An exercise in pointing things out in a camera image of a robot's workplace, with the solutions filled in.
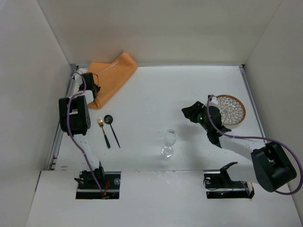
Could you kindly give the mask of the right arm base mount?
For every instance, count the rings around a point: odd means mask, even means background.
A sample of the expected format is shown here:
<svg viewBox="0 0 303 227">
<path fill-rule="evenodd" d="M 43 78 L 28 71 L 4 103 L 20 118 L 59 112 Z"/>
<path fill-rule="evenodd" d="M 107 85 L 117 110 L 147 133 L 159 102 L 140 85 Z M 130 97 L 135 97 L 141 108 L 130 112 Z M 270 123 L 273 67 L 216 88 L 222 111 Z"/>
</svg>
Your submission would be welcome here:
<svg viewBox="0 0 303 227">
<path fill-rule="evenodd" d="M 252 199 L 255 195 L 252 183 L 233 181 L 227 170 L 237 164 L 231 162 L 217 170 L 204 171 L 203 185 L 207 199 Z"/>
</svg>

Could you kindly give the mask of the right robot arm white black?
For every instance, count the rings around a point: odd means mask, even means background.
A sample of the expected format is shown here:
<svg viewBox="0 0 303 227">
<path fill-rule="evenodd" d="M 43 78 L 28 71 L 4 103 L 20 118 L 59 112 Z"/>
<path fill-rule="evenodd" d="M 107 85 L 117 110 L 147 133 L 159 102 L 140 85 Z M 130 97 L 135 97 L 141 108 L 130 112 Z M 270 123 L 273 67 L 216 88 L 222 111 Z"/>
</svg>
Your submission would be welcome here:
<svg viewBox="0 0 303 227">
<path fill-rule="evenodd" d="M 231 130 L 222 124 L 218 107 L 197 101 L 181 111 L 186 119 L 204 128 L 213 145 L 250 160 L 257 183 L 266 191 L 276 192 L 278 188 L 297 177 L 297 172 L 282 145 L 271 140 L 262 143 L 257 142 L 254 137 L 230 135 Z"/>
</svg>

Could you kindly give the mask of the orange cloth placemat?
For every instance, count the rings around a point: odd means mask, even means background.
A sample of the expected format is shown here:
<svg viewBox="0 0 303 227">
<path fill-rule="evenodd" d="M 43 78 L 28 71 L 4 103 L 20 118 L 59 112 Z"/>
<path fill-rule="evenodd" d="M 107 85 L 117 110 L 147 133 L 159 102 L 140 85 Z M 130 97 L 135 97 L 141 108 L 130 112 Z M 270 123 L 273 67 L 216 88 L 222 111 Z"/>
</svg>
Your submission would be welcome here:
<svg viewBox="0 0 303 227">
<path fill-rule="evenodd" d="M 96 99 L 88 104 L 91 109 L 102 108 L 138 69 L 132 57 L 123 52 L 112 63 L 92 62 L 88 72 L 96 74 L 94 81 L 101 87 Z"/>
</svg>

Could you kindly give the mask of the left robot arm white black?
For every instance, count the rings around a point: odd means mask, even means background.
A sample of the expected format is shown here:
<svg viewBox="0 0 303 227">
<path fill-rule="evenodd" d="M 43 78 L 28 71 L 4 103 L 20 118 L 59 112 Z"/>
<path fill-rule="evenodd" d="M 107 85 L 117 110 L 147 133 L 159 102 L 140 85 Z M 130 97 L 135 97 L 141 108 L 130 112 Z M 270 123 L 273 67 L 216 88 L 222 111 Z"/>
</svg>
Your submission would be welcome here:
<svg viewBox="0 0 303 227">
<path fill-rule="evenodd" d="M 91 128 L 88 104 L 93 102 L 100 91 L 94 81 L 94 73 L 78 73 L 73 79 L 79 85 L 76 94 L 59 99 L 59 119 L 61 130 L 71 138 L 80 150 L 88 170 L 83 170 L 75 180 L 81 185 L 95 182 L 98 187 L 105 182 L 105 173 L 100 160 L 92 152 L 87 136 Z"/>
</svg>

